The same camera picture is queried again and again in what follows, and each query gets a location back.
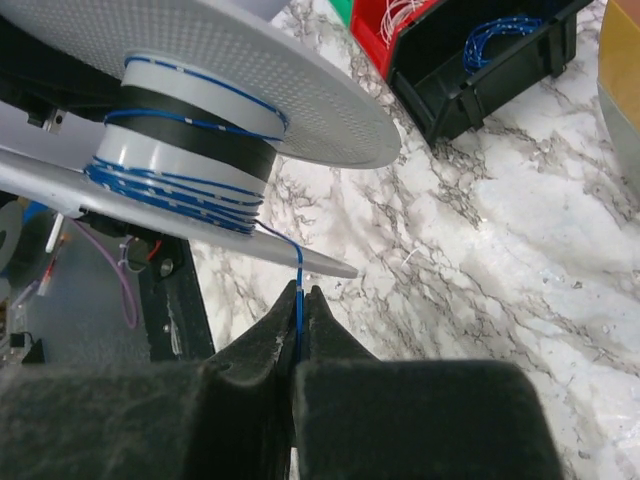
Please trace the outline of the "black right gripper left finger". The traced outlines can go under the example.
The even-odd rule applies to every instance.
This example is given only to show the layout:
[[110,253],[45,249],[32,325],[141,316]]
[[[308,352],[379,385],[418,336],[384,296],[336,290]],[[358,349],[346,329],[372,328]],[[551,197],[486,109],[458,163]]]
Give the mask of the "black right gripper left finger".
[[296,287],[216,355],[1,373],[5,479],[284,479]]

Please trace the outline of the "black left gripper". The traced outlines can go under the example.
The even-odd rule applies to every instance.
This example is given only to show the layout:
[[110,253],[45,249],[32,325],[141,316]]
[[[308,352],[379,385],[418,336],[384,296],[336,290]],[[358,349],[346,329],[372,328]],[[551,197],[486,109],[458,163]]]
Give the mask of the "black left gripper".
[[120,106],[121,82],[1,20],[1,102],[27,123],[59,125],[63,112],[102,121]]

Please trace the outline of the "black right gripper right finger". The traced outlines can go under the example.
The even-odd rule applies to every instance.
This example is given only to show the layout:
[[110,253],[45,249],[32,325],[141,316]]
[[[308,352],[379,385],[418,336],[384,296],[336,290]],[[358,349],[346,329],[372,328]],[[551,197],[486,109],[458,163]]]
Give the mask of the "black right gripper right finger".
[[295,373],[304,479],[560,479],[536,390],[496,360],[382,361],[305,300],[305,360]]

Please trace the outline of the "white perforated cable spool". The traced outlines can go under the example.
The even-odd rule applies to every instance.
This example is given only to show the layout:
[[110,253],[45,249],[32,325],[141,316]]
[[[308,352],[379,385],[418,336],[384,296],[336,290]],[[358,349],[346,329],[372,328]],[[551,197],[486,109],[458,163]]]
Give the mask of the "white perforated cable spool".
[[349,169],[398,156],[382,107],[229,1],[5,1],[1,20],[121,82],[102,121],[43,127],[1,102],[1,187],[318,274],[352,266],[259,230],[277,155]]

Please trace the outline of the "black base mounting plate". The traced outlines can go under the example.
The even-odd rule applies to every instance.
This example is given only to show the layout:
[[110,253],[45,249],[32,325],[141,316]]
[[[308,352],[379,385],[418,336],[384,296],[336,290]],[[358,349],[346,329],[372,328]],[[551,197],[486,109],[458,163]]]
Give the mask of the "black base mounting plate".
[[150,360],[204,360],[215,354],[189,242],[163,236],[138,275]]

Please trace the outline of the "green plastic bin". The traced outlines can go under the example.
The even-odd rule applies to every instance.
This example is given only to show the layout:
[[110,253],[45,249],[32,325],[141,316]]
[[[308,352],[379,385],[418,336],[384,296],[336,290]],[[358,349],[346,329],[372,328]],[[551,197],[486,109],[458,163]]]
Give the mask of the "green plastic bin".
[[351,24],[353,0],[330,0],[330,4],[339,16],[342,23],[349,28]]

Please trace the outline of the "red plastic bin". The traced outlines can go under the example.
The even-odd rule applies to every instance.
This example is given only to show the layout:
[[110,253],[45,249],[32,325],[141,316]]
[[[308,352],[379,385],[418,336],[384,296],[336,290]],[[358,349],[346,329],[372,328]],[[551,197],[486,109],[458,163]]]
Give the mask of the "red plastic bin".
[[350,31],[384,80],[389,78],[400,34],[436,4],[436,0],[354,2]]

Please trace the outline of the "black plastic bin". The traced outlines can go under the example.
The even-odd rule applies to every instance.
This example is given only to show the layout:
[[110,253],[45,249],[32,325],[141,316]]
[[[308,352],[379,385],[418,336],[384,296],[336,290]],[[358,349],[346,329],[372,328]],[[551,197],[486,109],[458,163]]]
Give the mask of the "black plastic bin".
[[576,55],[584,1],[437,1],[399,37],[388,83],[435,145],[485,118]]

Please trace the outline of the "round three-drawer cabinet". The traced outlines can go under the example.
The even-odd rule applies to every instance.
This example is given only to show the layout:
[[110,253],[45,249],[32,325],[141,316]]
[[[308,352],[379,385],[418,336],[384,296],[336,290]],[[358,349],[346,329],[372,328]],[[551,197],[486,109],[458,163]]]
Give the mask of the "round three-drawer cabinet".
[[598,52],[598,96],[621,175],[639,192],[639,2],[606,4]]

